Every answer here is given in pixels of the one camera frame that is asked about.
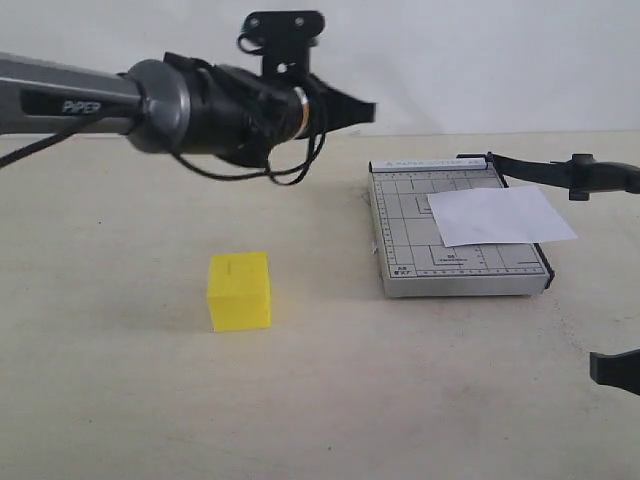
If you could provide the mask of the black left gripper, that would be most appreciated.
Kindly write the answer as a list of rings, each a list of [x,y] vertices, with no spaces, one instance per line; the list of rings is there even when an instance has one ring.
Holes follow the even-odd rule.
[[[322,84],[313,74],[265,78],[217,65],[214,79],[240,111],[240,128],[218,158],[243,168],[265,168],[271,151],[295,139],[324,139],[332,131],[375,121],[376,104]]]

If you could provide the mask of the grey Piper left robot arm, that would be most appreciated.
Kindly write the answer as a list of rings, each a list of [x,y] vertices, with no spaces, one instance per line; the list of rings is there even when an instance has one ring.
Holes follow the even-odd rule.
[[[4,53],[1,132],[122,135],[149,154],[212,155],[264,170],[278,145],[371,123],[376,107],[313,74],[258,76],[166,53],[119,74]]]

